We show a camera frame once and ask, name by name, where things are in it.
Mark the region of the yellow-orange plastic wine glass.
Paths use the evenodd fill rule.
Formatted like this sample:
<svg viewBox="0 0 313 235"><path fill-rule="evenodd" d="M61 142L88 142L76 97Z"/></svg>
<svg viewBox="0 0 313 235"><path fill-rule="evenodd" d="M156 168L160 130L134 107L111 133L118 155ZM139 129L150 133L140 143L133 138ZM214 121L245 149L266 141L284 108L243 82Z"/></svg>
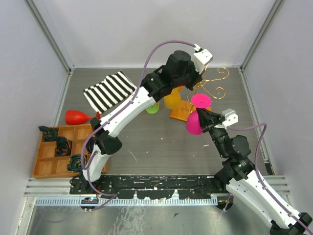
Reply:
<svg viewBox="0 0 313 235"><path fill-rule="evenodd" d="M182 87L174 88L171 93L164 97L164 104L168 109L176 109L180 106Z"/></svg>

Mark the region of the green plastic wine glass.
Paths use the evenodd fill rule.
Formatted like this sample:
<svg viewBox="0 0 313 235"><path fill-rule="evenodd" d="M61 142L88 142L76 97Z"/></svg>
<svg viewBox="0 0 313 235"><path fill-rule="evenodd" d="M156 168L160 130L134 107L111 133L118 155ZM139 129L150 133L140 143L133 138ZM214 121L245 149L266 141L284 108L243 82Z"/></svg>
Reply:
<svg viewBox="0 0 313 235"><path fill-rule="evenodd" d="M155 103L154 105L146 108L146 112L149 114L155 114L159 111L159 105Z"/></svg>

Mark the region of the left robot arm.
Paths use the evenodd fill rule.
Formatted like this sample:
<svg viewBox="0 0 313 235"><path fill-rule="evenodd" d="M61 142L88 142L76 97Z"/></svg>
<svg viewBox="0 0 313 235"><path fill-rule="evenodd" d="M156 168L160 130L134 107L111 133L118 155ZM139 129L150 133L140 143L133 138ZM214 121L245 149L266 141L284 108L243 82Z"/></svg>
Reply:
<svg viewBox="0 0 313 235"><path fill-rule="evenodd" d="M101 192L97 189L101 171L109 157L121 149L122 142L118 135L129 122L169 95L174 88L185 86L191 90L200 81L202 70L197 67L195 58L195 55L185 51L174 51L165 65L145 75L136 91L111 113L91 120L93 150L77 178L79 193Z"/></svg>

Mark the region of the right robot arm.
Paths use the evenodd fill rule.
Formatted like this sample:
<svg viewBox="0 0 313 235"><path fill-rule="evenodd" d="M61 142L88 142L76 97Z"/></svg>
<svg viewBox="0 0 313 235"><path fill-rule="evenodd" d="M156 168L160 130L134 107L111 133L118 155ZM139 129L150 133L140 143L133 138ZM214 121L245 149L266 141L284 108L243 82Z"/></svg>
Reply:
<svg viewBox="0 0 313 235"><path fill-rule="evenodd" d="M220 157L225 161L214 176L218 192L235 196L244 202L269 228L271 235L312 234L312 217L287 203L264 179L256 162L249 159L251 150L245 136L229 137L227 130L238 122L232 109L220 114L197 108L203 133L209 133Z"/></svg>

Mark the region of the magenta plastic wine glass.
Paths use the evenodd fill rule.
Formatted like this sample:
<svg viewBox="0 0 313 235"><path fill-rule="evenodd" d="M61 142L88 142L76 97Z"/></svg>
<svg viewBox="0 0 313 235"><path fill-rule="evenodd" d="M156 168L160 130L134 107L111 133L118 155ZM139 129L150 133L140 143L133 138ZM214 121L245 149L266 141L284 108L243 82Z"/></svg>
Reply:
<svg viewBox="0 0 313 235"><path fill-rule="evenodd" d="M195 108L209 108L212 100L205 94L196 94L191 98L191 103ZM200 120L196 110L192 111L186 121L186 131L191 135L201 135Z"/></svg>

